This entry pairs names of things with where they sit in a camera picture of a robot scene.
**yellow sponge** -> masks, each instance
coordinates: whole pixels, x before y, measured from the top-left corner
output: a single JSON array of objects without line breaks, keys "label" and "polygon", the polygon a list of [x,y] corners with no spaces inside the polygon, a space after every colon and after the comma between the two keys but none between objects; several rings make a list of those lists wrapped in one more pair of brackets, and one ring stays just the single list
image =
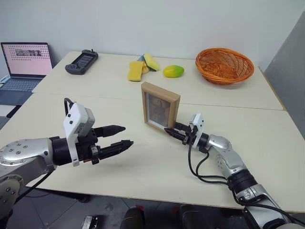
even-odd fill
[{"label": "yellow sponge", "polygon": [[142,61],[131,61],[129,63],[129,72],[127,79],[130,81],[141,81]]},{"label": "yellow sponge", "polygon": [[154,69],[154,70],[159,70],[159,64],[158,62],[148,53],[144,54],[144,59],[146,61],[146,64],[148,67]]}]

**laptop screen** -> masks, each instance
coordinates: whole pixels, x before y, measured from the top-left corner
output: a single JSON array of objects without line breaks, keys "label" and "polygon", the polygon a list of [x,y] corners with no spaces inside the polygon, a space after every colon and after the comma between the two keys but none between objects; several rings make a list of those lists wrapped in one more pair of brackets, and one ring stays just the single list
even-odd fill
[{"label": "laptop screen", "polygon": [[10,76],[44,77],[52,70],[47,43],[1,43]]}]

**picture frame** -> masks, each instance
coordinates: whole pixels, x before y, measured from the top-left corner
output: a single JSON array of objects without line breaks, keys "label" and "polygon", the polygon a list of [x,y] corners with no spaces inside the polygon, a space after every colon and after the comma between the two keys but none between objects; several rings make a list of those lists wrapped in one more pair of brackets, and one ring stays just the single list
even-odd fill
[{"label": "picture frame", "polygon": [[141,84],[144,122],[159,130],[174,128],[179,108],[180,95],[154,84]]}]

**white table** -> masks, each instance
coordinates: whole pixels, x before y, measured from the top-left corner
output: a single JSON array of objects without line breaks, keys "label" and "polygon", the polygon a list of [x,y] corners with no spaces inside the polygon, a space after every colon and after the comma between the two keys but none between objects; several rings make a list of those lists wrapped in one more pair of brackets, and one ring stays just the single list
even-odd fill
[{"label": "white table", "polygon": [[[33,94],[0,131],[0,145],[24,138],[64,137],[66,96]],[[94,127],[126,127],[115,136],[100,138],[102,147],[121,139],[134,144],[97,165],[58,167],[40,188],[240,208],[226,186],[203,183],[191,174],[186,146],[144,124],[141,101],[68,97],[92,109]],[[256,181],[282,209],[305,211],[305,141],[286,111],[180,104],[177,121],[187,123],[197,112],[206,120],[205,132],[227,137]],[[203,155],[194,150],[192,157],[195,166]],[[220,175],[211,158],[201,173]]]},{"label": "white table", "polygon": [[[139,57],[99,54],[85,75],[71,75],[65,71],[65,65],[78,55],[80,52],[70,52],[64,57],[34,92],[141,100],[141,83],[147,81],[180,94],[182,104],[283,109],[257,65],[253,76],[243,83],[215,85],[201,76],[195,60],[156,58],[160,71],[144,74],[142,82],[130,82],[127,80],[129,62]],[[173,64],[185,69],[182,77],[164,77],[162,69]]]}]

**wicker basket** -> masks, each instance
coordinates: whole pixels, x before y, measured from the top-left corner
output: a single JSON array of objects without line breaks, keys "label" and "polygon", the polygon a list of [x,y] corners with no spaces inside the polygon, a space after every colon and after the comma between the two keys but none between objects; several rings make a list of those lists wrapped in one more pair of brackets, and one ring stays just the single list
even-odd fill
[{"label": "wicker basket", "polygon": [[196,67],[205,79],[217,84],[241,82],[254,72],[254,66],[247,57],[222,48],[201,51],[196,58]]}]

